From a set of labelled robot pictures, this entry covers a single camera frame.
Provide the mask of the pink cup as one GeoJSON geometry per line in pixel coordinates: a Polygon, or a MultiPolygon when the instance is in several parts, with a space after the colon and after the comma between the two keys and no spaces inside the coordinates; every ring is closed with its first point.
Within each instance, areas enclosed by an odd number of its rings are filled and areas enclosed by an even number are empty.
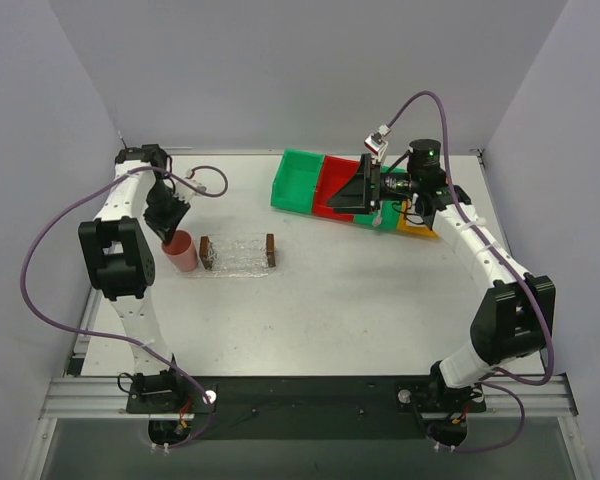
{"type": "Polygon", "coordinates": [[[163,242],[161,249],[170,263],[180,272],[194,271],[198,257],[191,235],[184,230],[176,230],[169,243],[163,242]]]}

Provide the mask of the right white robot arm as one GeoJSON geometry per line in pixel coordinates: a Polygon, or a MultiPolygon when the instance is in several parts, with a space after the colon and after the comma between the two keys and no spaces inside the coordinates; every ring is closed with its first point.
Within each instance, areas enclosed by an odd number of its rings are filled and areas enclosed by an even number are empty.
{"type": "Polygon", "coordinates": [[[382,202],[414,202],[416,215],[449,245],[483,292],[468,341],[431,368],[438,392],[457,392],[505,374],[510,361],[540,351],[547,354],[543,376],[514,379],[530,386],[546,384],[554,370],[553,282],[531,274],[500,246],[470,198],[450,180],[438,148],[412,148],[403,158],[407,169],[397,173],[363,155],[356,172],[327,204],[337,213],[370,214],[382,202]]]}

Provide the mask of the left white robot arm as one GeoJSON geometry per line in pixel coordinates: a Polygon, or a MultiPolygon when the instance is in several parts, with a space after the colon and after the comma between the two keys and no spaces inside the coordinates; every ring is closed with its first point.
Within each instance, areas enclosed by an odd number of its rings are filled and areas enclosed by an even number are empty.
{"type": "Polygon", "coordinates": [[[185,387],[169,364],[174,355],[161,333],[149,287],[155,280],[154,257],[141,227],[148,227],[166,244],[190,208],[176,188],[165,181],[168,154],[157,144],[127,148],[115,158],[115,178],[105,205],[96,217],[79,225],[78,236],[92,286],[101,291],[117,313],[132,345],[134,374],[130,395],[150,400],[163,411],[184,402],[185,387]]]}

